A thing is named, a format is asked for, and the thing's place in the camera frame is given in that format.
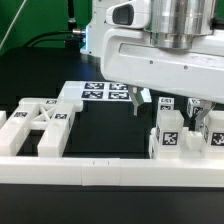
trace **white robot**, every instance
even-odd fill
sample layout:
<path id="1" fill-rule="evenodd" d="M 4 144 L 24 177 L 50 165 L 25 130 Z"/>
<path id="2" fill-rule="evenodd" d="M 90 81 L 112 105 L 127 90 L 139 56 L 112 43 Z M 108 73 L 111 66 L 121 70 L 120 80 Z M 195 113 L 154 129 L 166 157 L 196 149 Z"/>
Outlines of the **white robot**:
<path id="1" fill-rule="evenodd" d="M 82 53 L 101 57 L 105 79 L 130 85 L 135 107 L 142 103 L 141 88 L 135 86 L 205 100 L 195 127 L 199 131 L 212 102 L 224 103 L 224 32 L 215 29 L 216 0 L 94 1 L 93 5 L 93 20 L 87 27 L 90 50 Z"/>

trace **black table surface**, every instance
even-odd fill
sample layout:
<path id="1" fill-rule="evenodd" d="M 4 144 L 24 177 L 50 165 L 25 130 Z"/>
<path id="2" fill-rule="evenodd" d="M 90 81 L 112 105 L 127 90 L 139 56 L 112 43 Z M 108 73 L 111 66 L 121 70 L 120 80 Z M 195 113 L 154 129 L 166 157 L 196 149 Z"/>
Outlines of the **black table surface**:
<path id="1" fill-rule="evenodd" d="M 66 49 L 17 48 L 0 57 L 0 110 L 8 116 L 24 97 L 57 98 L 65 81 L 105 81 L 99 66 Z M 148 135 L 159 96 L 143 117 L 132 103 L 85 102 L 63 156 L 148 159 Z M 18 156 L 37 156 L 42 133 L 31 132 Z M 222 223 L 224 189 L 0 185 L 0 223 Z"/>

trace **white block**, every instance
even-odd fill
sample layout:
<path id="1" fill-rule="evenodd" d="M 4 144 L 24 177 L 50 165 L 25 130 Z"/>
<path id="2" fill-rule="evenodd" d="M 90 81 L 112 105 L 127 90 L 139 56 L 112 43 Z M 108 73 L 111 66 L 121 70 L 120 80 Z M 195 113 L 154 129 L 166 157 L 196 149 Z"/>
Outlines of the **white block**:
<path id="1" fill-rule="evenodd" d="M 154 159 L 179 159 L 180 147 L 179 146 L 160 146 L 157 139 L 153 138 L 152 141 L 152 154 Z"/>
<path id="2" fill-rule="evenodd" d="M 6 122 L 6 112 L 5 111 L 0 111 L 0 129 Z"/>
<path id="3" fill-rule="evenodd" d="M 192 132 L 189 131 L 186 134 L 186 144 L 188 149 L 193 151 L 200 151 L 201 150 L 201 143 L 202 143 L 203 135 L 201 132 Z"/>
<path id="4" fill-rule="evenodd" d="M 184 118 L 177 110 L 160 110 L 157 116 L 155 157 L 179 158 Z"/>
<path id="5" fill-rule="evenodd" d="M 82 185 L 78 159 L 0 157 L 0 183 Z"/>
<path id="6" fill-rule="evenodd" d="M 29 122 L 39 113 L 39 105 L 19 105 L 0 130 L 0 156 L 15 156 L 29 132 Z"/>
<path id="7" fill-rule="evenodd" d="M 120 159 L 95 159 L 83 163 L 82 184 L 120 185 Z"/>
<path id="8" fill-rule="evenodd" d="M 39 157 L 61 157 L 75 118 L 73 103 L 59 104 L 37 148 Z"/>
<path id="9" fill-rule="evenodd" d="M 182 135 L 181 135 L 181 143 L 185 143 L 186 135 L 189 132 L 189 127 L 183 127 Z"/>
<path id="10" fill-rule="evenodd" d="M 202 110 L 200 99 L 188 98 L 187 114 L 189 117 L 197 117 Z"/>
<path id="11" fill-rule="evenodd" d="M 182 130 L 184 118 L 179 110 L 159 111 L 157 124 L 161 130 Z"/>
<path id="12" fill-rule="evenodd" d="M 159 110 L 173 110 L 174 98 L 159 97 L 158 111 Z"/>
<path id="13" fill-rule="evenodd" d="M 202 160 L 201 150 L 189 150 L 189 148 L 186 146 L 186 148 L 181 148 L 180 151 L 180 160 Z"/>
<path id="14" fill-rule="evenodd" d="M 202 156 L 224 159 L 224 111 L 211 111 L 205 119 Z"/>
<path id="15" fill-rule="evenodd" d="M 224 164 L 209 160 L 121 160 L 121 186 L 221 187 Z"/>

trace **white base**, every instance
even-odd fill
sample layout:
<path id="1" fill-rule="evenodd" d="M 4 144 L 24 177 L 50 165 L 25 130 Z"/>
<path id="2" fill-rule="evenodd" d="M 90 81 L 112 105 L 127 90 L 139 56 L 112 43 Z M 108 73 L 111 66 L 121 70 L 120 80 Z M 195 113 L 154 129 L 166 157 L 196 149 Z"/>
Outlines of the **white base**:
<path id="1" fill-rule="evenodd" d="M 224 163 L 211 160 L 0 158 L 0 183 L 224 187 Z"/>

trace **black cable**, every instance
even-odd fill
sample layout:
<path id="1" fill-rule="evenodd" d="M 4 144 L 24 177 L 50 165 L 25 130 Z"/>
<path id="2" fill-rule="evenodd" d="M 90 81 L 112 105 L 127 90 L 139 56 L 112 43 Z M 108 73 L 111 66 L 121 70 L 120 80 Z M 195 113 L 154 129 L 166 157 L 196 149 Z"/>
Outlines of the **black cable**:
<path id="1" fill-rule="evenodd" d="M 68 0 L 68 17 L 69 18 L 74 18 L 75 17 L 73 0 Z"/>
<path id="2" fill-rule="evenodd" d="M 74 11 L 74 1 L 73 0 L 67 0 L 68 3 L 68 29 L 76 29 L 77 28 L 77 22 L 75 19 L 75 11 Z"/>
<path id="3" fill-rule="evenodd" d="M 62 35 L 62 34 L 72 34 L 71 30 L 66 30 L 66 31 L 55 31 L 55 32 L 49 32 L 49 33 L 43 33 L 40 34 L 34 38 L 32 38 L 31 40 L 29 40 L 28 42 L 26 42 L 23 47 L 28 47 L 31 43 L 33 43 L 34 41 L 43 38 L 43 37 L 49 37 L 49 36 L 55 36 L 55 35 Z"/>
<path id="4" fill-rule="evenodd" d="M 38 40 L 36 42 L 34 42 L 32 45 L 30 45 L 30 47 L 35 47 L 37 44 L 42 43 L 42 42 L 59 42 L 59 41 L 66 41 L 66 39 L 43 39 L 43 40 Z"/>

